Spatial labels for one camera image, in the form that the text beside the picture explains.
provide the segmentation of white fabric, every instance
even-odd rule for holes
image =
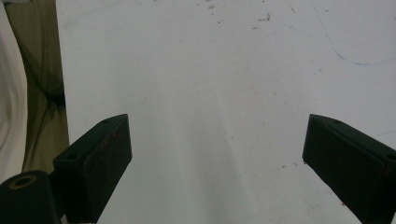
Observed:
[[[21,53],[0,4],[0,182],[21,172],[26,144],[27,82]]]

